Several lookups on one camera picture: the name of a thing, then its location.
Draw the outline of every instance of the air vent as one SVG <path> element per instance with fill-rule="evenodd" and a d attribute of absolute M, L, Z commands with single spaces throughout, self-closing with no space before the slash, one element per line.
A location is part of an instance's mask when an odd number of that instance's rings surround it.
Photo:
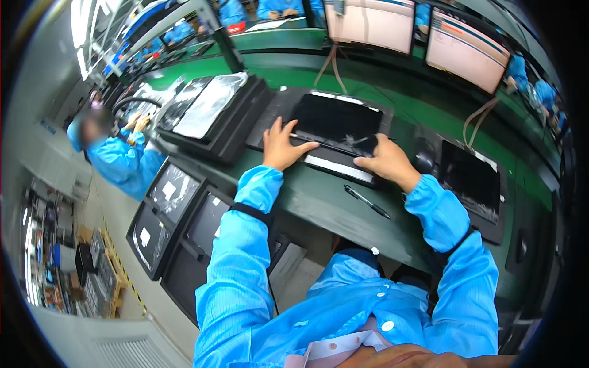
<path fill-rule="evenodd" d="M 173 368 L 148 336 L 95 343 L 112 368 Z"/>

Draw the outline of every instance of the hand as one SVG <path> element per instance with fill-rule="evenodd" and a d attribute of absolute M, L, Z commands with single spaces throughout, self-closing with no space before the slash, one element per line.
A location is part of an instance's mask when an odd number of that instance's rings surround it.
<path fill-rule="evenodd" d="M 282 12 L 282 16 L 298 15 L 298 14 L 299 14 L 299 12 L 297 10 L 291 9 L 291 8 Z"/>
<path fill-rule="evenodd" d="M 420 31 L 421 31 L 421 32 L 422 32 L 424 35 L 426 35 L 426 34 L 428 34 L 428 32 L 429 32 L 429 27 L 428 27 L 428 26 L 426 26 L 425 24 L 420 24 L 420 25 L 419 25 L 419 30 L 420 30 Z"/>
<path fill-rule="evenodd" d="M 129 122 L 127 123 L 127 125 L 125 125 L 125 130 L 129 130 L 132 127 L 135 126 L 135 123 L 137 122 L 137 119 L 139 119 L 139 117 L 141 116 L 141 113 L 138 112 L 136 114 L 134 114 L 133 116 L 131 116 L 131 118 L 129 119 Z"/>
<path fill-rule="evenodd" d="M 277 11 L 272 10 L 271 12 L 268 13 L 268 18 L 269 19 L 278 19 L 278 18 L 280 18 L 280 14 L 278 14 Z"/>
<path fill-rule="evenodd" d="M 139 122 L 137 123 L 137 125 L 135 126 L 135 129 L 133 130 L 133 133 L 137 133 L 137 132 L 143 131 L 143 129 L 145 129 L 145 127 L 149 123 L 149 120 L 150 119 L 151 119 L 151 116 L 149 116 L 149 115 L 145 115 L 144 117 L 142 117 L 139 120 Z"/>
<path fill-rule="evenodd" d="M 264 132 L 264 161 L 262 165 L 284 171 L 304 153 L 319 147 L 317 142 L 307 142 L 296 147 L 290 144 L 290 132 L 298 120 L 293 120 L 282 128 L 282 117 L 278 117 L 271 129 Z"/>
<path fill-rule="evenodd" d="M 376 137 L 378 144 L 374 149 L 374 158 L 356 157 L 354 163 L 382 178 L 394 181 L 405 193 L 411 193 L 421 179 L 421 174 L 411 166 L 401 147 L 384 134 L 377 134 Z"/>

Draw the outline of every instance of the gray floor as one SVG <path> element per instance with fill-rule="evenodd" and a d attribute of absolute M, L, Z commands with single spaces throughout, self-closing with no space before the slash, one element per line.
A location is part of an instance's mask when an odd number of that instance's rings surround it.
<path fill-rule="evenodd" d="M 151 281 L 148 278 L 125 239 L 138 205 L 138 202 L 95 174 L 90 197 L 81 208 L 77 208 L 77 223 L 89 228 L 105 228 L 106 223 L 121 264 L 147 311 L 154 316 L 170 340 L 191 359 L 198 328 L 169 298 L 159 281 Z M 289 283 L 276 295 L 279 311 L 283 312 L 305 298 L 307 290 L 329 262 L 332 255 L 332 233 L 286 213 L 280 213 L 276 217 L 276 224 L 295 244 L 307 250 L 305 259 Z M 399 265 L 398 262 L 387 258 L 380 258 L 380 261 L 387 277 Z M 143 307 L 130 287 L 125 291 L 121 318 L 143 318 Z"/>

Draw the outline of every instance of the cardboard box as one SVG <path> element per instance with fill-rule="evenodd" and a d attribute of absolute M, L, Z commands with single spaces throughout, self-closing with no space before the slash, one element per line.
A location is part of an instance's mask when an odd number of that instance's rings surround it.
<path fill-rule="evenodd" d="M 72 300 L 84 300 L 84 289 L 80 286 L 80 280 L 76 272 L 70 273 L 70 282 L 72 284 Z"/>
<path fill-rule="evenodd" d="M 90 241 L 92 240 L 92 232 L 92 229 L 89 229 L 84 225 L 78 225 L 78 231 L 76 232 L 77 241 L 90 244 Z"/>

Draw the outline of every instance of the monitor screen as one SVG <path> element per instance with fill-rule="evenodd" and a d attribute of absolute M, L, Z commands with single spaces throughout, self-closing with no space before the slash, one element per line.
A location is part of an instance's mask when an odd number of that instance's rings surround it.
<path fill-rule="evenodd" d="M 322 92 L 305 94 L 290 117 L 299 120 L 294 133 L 353 155 L 371 157 L 383 112 L 350 101 L 361 103 Z"/>
<path fill-rule="evenodd" d="M 325 0 L 324 4 L 327 30 L 332 40 L 410 53 L 414 1 L 347 0 L 343 15 L 336 14 L 333 0 Z"/>
<path fill-rule="evenodd" d="M 221 217 L 229 207 L 227 203 L 208 193 L 203 206 L 190 225 L 188 239 L 209 256 L 213 253 L 213 240 L 219 237 Z"/>
<path fill-rule="evenodd" d="M 494 93 L 509 62 L 509 51 L 456 15 L 434 7 L 425 62 Z"/>

